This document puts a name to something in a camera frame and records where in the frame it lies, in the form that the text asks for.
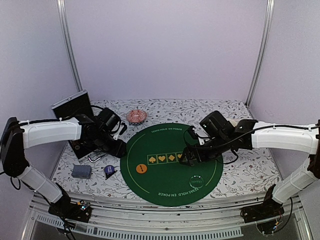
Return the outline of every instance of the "white robotic arm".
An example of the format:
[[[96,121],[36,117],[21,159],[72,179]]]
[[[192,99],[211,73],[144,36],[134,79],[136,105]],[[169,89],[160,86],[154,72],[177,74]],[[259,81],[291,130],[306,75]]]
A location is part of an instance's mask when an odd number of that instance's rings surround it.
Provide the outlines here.
[[[296,126],[307,128],[308,130],[306,130],[273,127],[276,126],[276,124],[259,121],[254,125],[254,128],[257,129],[265,126],[272,126],[272,128],[258,130],[251,135],[253,148],[296,150],[308,153],[310,156],[317,154],[319,129],[315,124]],[[311,159],[308,157],[290,176],[275,185],[272,191],[272,199],[275,202],[283,204],[290,197],[318,180],[314,173],[308,170],[310,162]]]
[[[244,119],[233,126],[218,111],[210,113],[200,125],[207,139],[199,137],[193,128],[190,135],[199,144],[184,149],[181,164],[215,161],[223,152],[238,149],[276,148],[306,152],[309,157],[283,181],[271,186],[262,204],[244,207],[245,222],[253,222],[283,213],[282,205],[290,197],[320,179],[319,123],[310,125],[283,125]]]
[[[115,157],[126,154],[126,144],[118,139],[127,126],[110,109],[104,108],[98,116],[83,114],[68,119],[18,121],[11,117],[1,137],[0,158],[4,173],[20,179],[50,203],[49,213],[62,218],[88,222],[91,208],[88,203],[72,203],[68,194],[25,158],[25,149],[36,145],[81,140],[84,145],[94,145]]]

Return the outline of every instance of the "floral patterned surface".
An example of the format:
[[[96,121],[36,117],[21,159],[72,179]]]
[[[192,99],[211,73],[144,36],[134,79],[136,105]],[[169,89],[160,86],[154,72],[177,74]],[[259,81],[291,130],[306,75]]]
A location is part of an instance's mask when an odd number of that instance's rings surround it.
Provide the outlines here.
[[[236,100],[104,100],[92,102],[94,105],[108,107],[126,121],[126,113],[132,109],[141,109],[147,112],[146,121],[139,125],[128,125],[127,131],[120,136],[127,142],[134,134],[152,125],[162,123],[181,123],[194,125],[200,128],[199,122],[209,113],[218,110],[225,118],[248,119],[251,118],[248,110],[241,101]],[[92,153],[91,158],[98,158],[101,153]],[[205,198],[225,198],[253,193],[264,192],[271,185],[280,180],[278,170],[267,149],[239,150],[239,159],[224,165],[223,174],[217,187]],[[234,159],[231,152],[223,154],[224,162]],[[71,176],[74,165],[91,165],[90,179],[78,179]],[[117,172],[105,180],[104,167],[113,165]],[[140,199],[126,185],[120,173],[120,160],[106,155],[95,163],[84,158],[78,161],[71,147],[67,145],[57,169],[52,177],[65,190],[101,197]]]

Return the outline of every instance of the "clear circle marker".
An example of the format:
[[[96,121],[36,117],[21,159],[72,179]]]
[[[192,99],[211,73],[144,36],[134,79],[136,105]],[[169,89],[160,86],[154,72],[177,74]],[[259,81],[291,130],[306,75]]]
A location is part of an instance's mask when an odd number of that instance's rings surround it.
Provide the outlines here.
[[[190,178],[189,184],[194,189],[199,189],[205,184],[205,180],[199,175],[194,175]]]

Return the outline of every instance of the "green poker mat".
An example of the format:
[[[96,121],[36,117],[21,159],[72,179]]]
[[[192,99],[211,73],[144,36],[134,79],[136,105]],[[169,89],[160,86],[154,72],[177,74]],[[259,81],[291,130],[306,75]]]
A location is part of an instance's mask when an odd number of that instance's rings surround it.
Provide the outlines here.
[[[179,163],[186,146],[183,134],[189,127],[179,123],[158,124],[143,129],[128,141],[120,171],[135,194],[156,205],[177,207],[204,198],[217,186],[223,171],[222,157],[220,162],[201,162],[195,166]],[[187,133],[185,138],[192,145],[197,143]]]

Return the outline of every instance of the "lavender wall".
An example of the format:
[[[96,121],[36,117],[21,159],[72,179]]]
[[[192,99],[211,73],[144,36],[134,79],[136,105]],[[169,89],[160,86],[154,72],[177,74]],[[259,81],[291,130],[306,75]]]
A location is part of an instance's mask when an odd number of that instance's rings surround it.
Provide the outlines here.
[[[320,1],[275,1],[270,37],[251,110],[271,123],[310,124],[320,119]],[[284,177],[307,154],[273,150]],[[320,239],[320,182],[301,194],[314,239]]]
[[[246,100],[267,1],[68,0],[77,66],[93,100]]]
[[[56,1],[0,1],[0,134],[9,117],[52,118],[50,105],[76,92]],[[30,162],[48,175],[62,143],[27,151]],[[18,240],[32,192],[15,190],[0,176],[0,239]]]

